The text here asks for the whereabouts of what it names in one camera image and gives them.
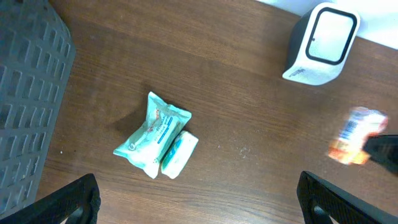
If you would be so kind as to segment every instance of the gray plastic basket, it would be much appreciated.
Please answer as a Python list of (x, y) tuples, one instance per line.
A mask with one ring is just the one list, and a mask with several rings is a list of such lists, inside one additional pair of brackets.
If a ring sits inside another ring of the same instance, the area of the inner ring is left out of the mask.
[(0, 0), (0, 219), (35, 200), (75, 54), (47, 0)]

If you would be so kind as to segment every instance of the brown wooden surface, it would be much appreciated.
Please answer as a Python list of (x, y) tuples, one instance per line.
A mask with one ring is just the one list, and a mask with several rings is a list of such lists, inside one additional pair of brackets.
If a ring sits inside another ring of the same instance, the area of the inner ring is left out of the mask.
[[(353, 106), (398, 131), (398, 56), (357, 38), (342, 74), (282, 79), (299, 17), (256, 1), (68, 0), (53, 5), (77, 48), (37, 198), (94, 173), (98, 223), (303, 223), (295, 193), (310, 170), (398, 215), (398, 179), (326, 151)], [(112, 155), (154, 91), (188, 109), (199, 144), (179, 177), (152, 180)]]

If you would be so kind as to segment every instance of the white and teal package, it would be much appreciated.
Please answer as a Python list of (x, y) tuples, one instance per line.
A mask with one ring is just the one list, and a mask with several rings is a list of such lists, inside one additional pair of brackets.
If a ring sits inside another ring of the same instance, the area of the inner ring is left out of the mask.
[(150, 92), (145, 122), (113, 154), (125, 157), (155, 178), (164, 154), (191, 117), (191, 112), (168, 105)]
[(197, 144), (198, 138), (188, 131), (182, 131), (175, 138), (170, 151), (163, 159), (162, 173), (171, 179), (176, 178), (185, 167)]

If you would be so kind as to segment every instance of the white electronic device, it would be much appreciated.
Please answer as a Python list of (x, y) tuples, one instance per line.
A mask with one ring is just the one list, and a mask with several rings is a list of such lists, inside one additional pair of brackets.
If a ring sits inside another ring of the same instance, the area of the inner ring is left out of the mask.
[(342, 71), (358, 31), (357, 12), (324, 2), (293, 28), (283, 78), (322, 85)]

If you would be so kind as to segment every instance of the packet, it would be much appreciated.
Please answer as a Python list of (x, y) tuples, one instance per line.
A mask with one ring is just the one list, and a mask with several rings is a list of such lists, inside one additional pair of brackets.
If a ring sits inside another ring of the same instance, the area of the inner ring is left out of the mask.
[(126, 158), (154, 179), (164, 154), (191, 117), (191, 112), (168, 105), (150, 92), (146, 120), (113, 154)]
[(388, 118), (377, 110), (355, 107), (344, 128), (329, 147), (328, 156), (342, 164), (365, 164), (371, 157), (362, 148), (370, 136), (376, 136), (387, 126)]
[(182, 131), (175, 138), (170, 151), (163, 159), (162, 173), (171, 179), (176, 178), (185, 167), (197, 144), (198, 138), (188, 131)]

